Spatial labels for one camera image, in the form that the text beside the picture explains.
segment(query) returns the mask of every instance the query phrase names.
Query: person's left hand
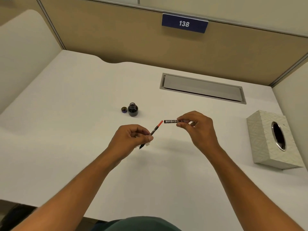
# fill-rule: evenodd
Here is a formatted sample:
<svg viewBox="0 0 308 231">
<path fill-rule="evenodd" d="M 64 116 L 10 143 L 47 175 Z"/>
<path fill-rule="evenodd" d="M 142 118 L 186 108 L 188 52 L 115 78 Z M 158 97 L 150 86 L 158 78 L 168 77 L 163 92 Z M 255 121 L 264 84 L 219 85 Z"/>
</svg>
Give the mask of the person's left hand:
<svg viewBox="0 0 308 231">
<path fill-rule="evenodd" d="M 137 124 L 120 126 L 106 148 L 105 154 L 111 157 L 117 166 L 135 147 L 152 141 L 153 136 L 149 134 L 146 128 Z"/>
</svg>

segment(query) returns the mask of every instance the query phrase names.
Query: blue number plate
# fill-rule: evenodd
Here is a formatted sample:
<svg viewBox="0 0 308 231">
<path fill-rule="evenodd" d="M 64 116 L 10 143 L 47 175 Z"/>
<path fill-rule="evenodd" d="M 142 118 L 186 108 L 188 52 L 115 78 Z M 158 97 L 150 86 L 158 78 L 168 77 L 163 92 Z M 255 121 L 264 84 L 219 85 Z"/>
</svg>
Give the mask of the blue number plate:
<svg viewBox="0 0 308 231">
<path fill-rule="evenodd" d="M 173 27 L 193 32 L 204 33 L 209 22 L 206 20 L 185 18 L 181 16 L 163 14 L 162 26 Z"/>
</svg>

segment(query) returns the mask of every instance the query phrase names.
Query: person's left arm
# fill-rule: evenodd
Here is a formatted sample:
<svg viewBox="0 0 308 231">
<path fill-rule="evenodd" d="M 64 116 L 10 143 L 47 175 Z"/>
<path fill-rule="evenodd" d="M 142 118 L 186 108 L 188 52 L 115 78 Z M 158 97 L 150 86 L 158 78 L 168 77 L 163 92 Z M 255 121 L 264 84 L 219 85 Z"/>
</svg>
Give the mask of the person's left arm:
<svg viewBox="0 0 308 231">
<path fill-rule="evenodd" d="M 152 141 L 149 134 L 140 125 L 120 126 L 102 154 L 13 231 L 75 230 L 108 173 L 136 146 Z"/>
</svg>

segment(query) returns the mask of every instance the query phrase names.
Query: green shirt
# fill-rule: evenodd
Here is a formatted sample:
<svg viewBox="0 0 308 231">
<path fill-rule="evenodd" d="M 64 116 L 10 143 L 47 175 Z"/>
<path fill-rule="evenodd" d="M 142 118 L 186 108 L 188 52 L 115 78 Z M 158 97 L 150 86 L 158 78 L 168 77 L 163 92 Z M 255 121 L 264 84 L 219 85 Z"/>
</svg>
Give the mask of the green shirt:
<svg viewBox="0 0 308 231">
<path fill-rule="evenodd" d="M 181 231 L 158 217 L 130 217 L 123 220 L 96 224 L 91 231 Z"/>
</svg>

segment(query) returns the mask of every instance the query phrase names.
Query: tissue box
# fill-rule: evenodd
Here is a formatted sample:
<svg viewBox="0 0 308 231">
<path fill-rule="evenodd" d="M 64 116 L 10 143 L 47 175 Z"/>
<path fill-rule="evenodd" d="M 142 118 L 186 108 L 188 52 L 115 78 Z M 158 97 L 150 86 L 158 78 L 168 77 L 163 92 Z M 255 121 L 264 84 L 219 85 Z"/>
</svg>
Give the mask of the tissue box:
<svg viewBox="0 0 308 231">
<path fill-rule="evenodd" d="M 247 118 L 254 163 L 280 169 L 304 167 L 287 119 L 259 110 Z"/>
</svg>

